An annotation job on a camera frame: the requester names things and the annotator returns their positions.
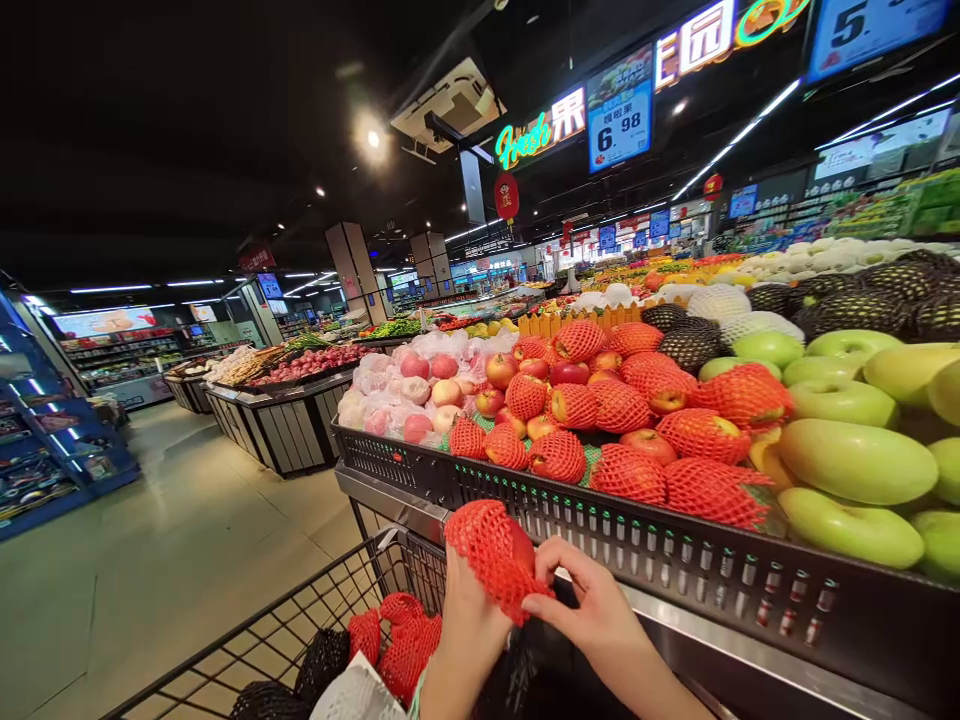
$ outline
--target hand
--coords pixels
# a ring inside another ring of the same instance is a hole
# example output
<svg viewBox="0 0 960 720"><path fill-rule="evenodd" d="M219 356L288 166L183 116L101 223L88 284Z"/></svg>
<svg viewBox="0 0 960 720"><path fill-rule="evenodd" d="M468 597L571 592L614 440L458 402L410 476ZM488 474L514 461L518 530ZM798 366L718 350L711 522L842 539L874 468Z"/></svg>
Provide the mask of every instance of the hand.
<svg viewBox="0 0 960 720"><path fill-rule="evenodd" d="M574 610L546 595L528 595L524 610L566 635L603 684L638 717L713 717L657 654L609 570L554 536L537 549L537 580L552 587L557 567L570 573L580 607Z"/></svg>
<svg viewBox="0 0 960 720"><path fill-rule="evenodd" d="M420 692L423 720L470 716L512 627L467 561L448 545L443 630Z"/></svg>

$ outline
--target tiled floor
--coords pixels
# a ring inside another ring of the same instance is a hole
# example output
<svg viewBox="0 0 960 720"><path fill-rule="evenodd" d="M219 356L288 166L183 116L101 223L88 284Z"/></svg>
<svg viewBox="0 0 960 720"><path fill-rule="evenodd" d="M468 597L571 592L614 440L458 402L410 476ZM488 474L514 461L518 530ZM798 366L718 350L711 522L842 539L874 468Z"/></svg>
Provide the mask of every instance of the tiled floor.
<svg viewBox="0 0 960 720"><path fill-rule="evenodd" d="M99 718L360 542L330 470L282 481L174 403L143 477L0 544L5 720Z"/></svg>

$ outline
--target air conditioning unit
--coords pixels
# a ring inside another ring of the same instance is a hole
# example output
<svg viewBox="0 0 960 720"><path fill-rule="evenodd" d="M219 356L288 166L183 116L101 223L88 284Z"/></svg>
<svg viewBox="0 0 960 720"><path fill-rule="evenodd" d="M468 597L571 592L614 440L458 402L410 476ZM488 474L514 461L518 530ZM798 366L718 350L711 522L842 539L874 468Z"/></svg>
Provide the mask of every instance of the air conditioning unit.
<svg viewBox="0 0 960 720"><path fill-rule="evenodd" d="M425 145L443 153L452 145L427 129L423 119L430 111L462 135L471 135L496 120L506 108L503 103L497 108L490 84L473 60L466 58L390 121L414 141L415 147Z"/></svg>

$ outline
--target neon sign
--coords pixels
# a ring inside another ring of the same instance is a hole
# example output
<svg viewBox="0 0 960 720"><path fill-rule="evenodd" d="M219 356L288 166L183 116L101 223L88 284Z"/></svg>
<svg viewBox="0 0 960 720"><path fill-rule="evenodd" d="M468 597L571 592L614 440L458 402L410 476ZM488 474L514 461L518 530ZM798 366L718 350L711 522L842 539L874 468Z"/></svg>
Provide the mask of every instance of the neon sign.
<svg viewBox="0 0 960 720"><path fill-rule="evenodd" d="M549 112L540 113L537 120L527 127L507 125L500 131L494 152L503 169L509 170L520 162L520 158L546 152L585 127L583 88L579 87L555 102Z"/></svg>
<svg viewBox="0 0 960 720"><path fill-rule="evenodd" d="M739 48L758 45L777 30L786 32L810 0L756 0L734 30L736 0L720 0L657 41L654 86L660 92Z"/></svg>

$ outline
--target ceiling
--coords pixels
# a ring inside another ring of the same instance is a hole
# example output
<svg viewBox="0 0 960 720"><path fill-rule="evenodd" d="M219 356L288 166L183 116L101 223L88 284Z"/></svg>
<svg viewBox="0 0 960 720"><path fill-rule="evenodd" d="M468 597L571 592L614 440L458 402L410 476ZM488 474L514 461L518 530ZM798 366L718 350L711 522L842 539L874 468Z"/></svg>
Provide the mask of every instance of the ceiling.
<svg viewBox="0 0 960 720"><path fill-rule="evenodd" d="M245 241L265 238L281 268L332 269L323 231L339 220L363 225L382 264L404 264L402 236L427 221L447 235L466 229L456 155L430 165L400 152L409 140L388 129L387 159L372 165L356 142L362 119L389 128L407 99L471 56L509 108L503 122L525 123L702 4L28 4L28 30L0 49L0 267L34 292L225 277ZM798 75L804 22L659 93L647 155L590 177L581 137L521 167L517 231L542 236L577 208L612 212L675 192ZM942 79L956 51L950 41L905 74L846 89L861 73L806 102L797 93L723 174L808 153ZM495 174L485 170L484 183Z"/></svg>

